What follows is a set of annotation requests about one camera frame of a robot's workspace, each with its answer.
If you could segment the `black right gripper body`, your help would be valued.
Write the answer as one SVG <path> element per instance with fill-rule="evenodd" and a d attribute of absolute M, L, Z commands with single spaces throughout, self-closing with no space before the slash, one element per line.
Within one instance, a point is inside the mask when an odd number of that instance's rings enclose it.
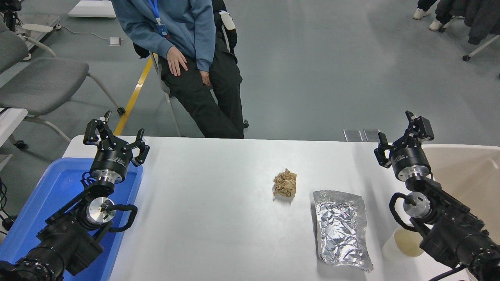
<path fill-rule="evenodd" d="M 422 144 L 397 145 L 390 152 L 390 162 L 395 175 L 429 175 L 431 167 Z"/>

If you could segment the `lanyard person's right hand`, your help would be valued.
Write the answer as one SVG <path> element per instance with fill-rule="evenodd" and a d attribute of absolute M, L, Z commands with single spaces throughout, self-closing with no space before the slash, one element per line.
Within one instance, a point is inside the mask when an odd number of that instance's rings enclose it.
<path fill-rule="evenodd" d="M 182 74 L 181 69 L 184 71 L 189 70 L 186 65 L 186 58 L 175 46 L 168 49 L 166 53 L 166 60 L 168 62 L 170 73 L 174 76 L 180 76 Z"/>

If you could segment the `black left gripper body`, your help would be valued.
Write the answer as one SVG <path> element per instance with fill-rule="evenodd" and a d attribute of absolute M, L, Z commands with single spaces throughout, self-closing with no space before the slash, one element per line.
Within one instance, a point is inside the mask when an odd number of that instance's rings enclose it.
<path fill-rule="evenodd" d="M 91 175 L 97 176 L 98 171 L 110 170 L 119 176 L 126 176 L 127 169 L 132 159 L 131 151 L 124 151 L 127 141 L 116 139 L 103 139 L 99 143 L 98 152 L 91 165 Z"/>

